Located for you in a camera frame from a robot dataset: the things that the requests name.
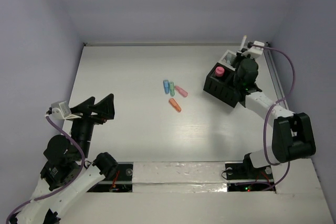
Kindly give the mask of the pink capped highlighter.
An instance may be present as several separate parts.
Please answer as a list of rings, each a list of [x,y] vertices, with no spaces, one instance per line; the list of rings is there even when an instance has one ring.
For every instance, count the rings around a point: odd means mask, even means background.
[[[214,75],[216,77],[222,77],[224,75],[224,73],[225,73],[225,69],[223,67],[218,66],[218,67],[215,68]]]

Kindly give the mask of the yellow white pen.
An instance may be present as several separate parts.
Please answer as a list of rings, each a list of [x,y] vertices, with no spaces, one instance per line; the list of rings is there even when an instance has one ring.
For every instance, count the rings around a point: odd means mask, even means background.
[[[243,38],[242,38],[240,47],[239,47],[239,50],[240,50],[240,51],[242,51],[242,50],[245,48],[245,45],[246,45],[246,39],[247,39],[247,36],[244,35]]]

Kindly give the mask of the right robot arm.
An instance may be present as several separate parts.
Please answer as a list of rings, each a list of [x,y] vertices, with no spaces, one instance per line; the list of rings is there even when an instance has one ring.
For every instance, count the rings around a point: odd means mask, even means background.
[[[245,58],[235,65],[234,88],[239,103],[264,120],[263,147],[244,157],[241,171],[248,178],[258,175],[262,167],[279,165],[316,153],[310,118],[294,113],[268,98],[256,85],[258,64]]]

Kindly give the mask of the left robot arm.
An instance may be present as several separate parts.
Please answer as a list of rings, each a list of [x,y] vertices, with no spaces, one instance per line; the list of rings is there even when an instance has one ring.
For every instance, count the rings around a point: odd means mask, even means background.
[[[66,101],[51,104],[45,114],[58,135],[44,150],[47,162],[31,198],[16,207],[6,223],[59,223],[67,210],[91,187],[117,173],[118,162],[107,152],[87,160],[93,128],[114,119],[114,95],[99,102],[90,97],[70,108]]]

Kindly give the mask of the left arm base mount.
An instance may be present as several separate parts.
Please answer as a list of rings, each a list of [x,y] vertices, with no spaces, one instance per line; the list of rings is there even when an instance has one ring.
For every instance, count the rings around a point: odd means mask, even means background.
[[[121,163],[111,179],[104,179],[88,190],[88,193],[131,193],[133,188],[133,163]]]

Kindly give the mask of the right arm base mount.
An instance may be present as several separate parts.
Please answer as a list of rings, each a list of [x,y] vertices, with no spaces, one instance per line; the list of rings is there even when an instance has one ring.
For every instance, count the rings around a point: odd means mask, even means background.
[[[228,192],[276,191],[270,166],[254,168],[243,163],[226,163],[221,177]]]

